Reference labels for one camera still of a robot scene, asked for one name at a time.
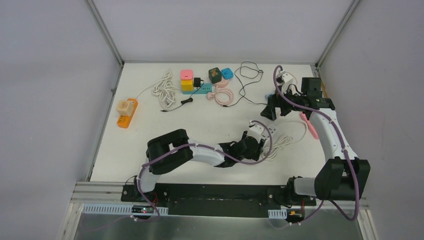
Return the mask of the pink triangular power strip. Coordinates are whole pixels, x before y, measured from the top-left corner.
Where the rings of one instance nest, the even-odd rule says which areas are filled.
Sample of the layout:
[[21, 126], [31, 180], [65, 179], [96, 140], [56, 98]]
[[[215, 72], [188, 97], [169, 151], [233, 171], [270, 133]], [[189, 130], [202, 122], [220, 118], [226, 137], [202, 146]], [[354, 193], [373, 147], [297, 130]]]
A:
[[311, 133], [311, 135], [316, 140], [319, 140], [318, 133], [317, 133], [316, 129], [314, 128], [314, 126], [311, 124], [311, 122], [307, 119], [307, 116], [303, 112], [301, 112], [299, 115], [300, 115], [301, 120], [303, 120], [304, 122], [306, 122], [307, 127], [308, 127], [308, 130]]

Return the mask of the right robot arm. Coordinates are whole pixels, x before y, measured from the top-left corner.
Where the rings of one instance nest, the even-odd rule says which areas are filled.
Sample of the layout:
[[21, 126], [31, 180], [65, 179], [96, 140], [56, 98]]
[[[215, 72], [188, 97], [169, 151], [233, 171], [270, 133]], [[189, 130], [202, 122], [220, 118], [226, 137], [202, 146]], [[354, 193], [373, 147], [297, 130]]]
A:
[[363, 194], [371, 166], [366, 159], [360, 159], [348, 145], [330, 98], [323, 97], [321, 79], [304, 77], [301, 92], [283, 90], [281, 78], [274, 79], [275, 93], [267, 98], [267, 105], [261, 116], [276, 120], [276, 109], [281, 116], [297, 111], [305, 114], [314, 127], [326, 162], [315, 177], [294, 177], [291, 187], [284, 190], [284, 200], [296, 205], [304, 196], [327, 201], [358, 202]]

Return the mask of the white cube adapter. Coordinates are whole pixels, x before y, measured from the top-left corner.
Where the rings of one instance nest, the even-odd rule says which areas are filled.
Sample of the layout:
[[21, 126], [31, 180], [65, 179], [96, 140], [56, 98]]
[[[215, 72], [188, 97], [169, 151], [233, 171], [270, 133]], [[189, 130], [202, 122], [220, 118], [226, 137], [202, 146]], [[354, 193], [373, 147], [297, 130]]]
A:
[[275, 125], [273, 125], [273, 124], [268, 125], [267, 128], [269, 129], [271, 135], [273, 135], [277, 131], [277, 129], [278, 129], [278, 127], [275, 126]]

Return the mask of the blue charger plug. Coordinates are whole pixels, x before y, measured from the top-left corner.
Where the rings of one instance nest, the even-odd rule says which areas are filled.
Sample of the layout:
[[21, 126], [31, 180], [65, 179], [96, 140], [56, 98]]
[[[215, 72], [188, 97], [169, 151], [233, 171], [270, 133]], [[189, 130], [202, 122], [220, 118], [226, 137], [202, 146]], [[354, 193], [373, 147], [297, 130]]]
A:
[[270, 97], [272, 97], [274, 94], [273, 93], [268, 93], [268, 94], [266, 94], [265, 96], [264, 96], [264, 98], [265, 98], [265, 100], [266, 101], [268, 101], [268, 99], [270, 98]]

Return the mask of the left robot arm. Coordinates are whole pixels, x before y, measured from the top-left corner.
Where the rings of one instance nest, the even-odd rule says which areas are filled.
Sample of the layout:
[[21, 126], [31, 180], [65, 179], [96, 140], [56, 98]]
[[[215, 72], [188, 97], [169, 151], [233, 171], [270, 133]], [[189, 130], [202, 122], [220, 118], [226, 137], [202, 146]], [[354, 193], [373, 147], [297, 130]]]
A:
[[185, 129], [177, 129], [147, 142], [146, 162], [135, 180], [133, 195], [140, 202], [152, 198], [156, 183], [187, 162], [199, 162], [215, 168], [231, 168], [235, 164], [256, 165], [271, 154], [261, 156], [266, 140], [272, 136], [267, 127], [251, 124], [239, 141], [206, 145], [189, 138]]

